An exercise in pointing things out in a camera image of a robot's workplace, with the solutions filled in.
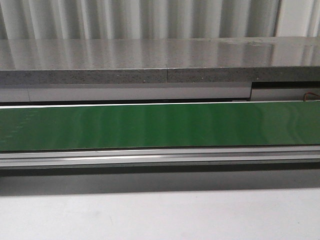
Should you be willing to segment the grey speckled stone counter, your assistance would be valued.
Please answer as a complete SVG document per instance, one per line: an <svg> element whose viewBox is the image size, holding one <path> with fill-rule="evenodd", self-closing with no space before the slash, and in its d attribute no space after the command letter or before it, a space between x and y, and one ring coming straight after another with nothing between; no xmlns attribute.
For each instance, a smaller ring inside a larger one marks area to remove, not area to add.
<svg viewBox="0 0 320 240"><path fill-rule="evenodd" d="M318 37L0 42L0 83L6 87L319 81Z"/></svg>

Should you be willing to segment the green conveyor belt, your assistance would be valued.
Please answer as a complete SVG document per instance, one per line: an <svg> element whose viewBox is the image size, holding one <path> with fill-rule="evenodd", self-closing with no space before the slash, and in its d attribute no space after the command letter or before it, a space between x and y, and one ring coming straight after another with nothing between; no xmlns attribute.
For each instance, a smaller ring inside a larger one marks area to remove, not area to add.
<svg viewBox="0 0 320 240"><path fill-rule="evenodd" d="M22 106L0 110L3 152L319 142L318 101Z"/></svg>

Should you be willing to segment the white pleated curtain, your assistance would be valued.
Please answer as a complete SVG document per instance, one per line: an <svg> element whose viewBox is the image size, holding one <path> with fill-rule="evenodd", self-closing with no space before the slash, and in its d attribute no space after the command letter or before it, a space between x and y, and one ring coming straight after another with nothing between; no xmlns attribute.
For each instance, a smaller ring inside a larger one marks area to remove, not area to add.
<svg viewBox="0 0 320 240"><path fill-rule="evenodd" d="M2 39L317 37L317 0L3 0Z"/></svg>

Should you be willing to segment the aluminium conveyor frame rail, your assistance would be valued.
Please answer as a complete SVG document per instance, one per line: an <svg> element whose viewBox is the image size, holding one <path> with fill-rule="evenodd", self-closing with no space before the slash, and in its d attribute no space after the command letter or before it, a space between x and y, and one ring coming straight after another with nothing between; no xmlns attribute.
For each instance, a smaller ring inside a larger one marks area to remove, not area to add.
<svg viewBox="0 0 320 240"><path fill-rule="evenodd" d="M98 164L317 162L318 145L191 147L1 153L1 167L51 167Z"/></svg>

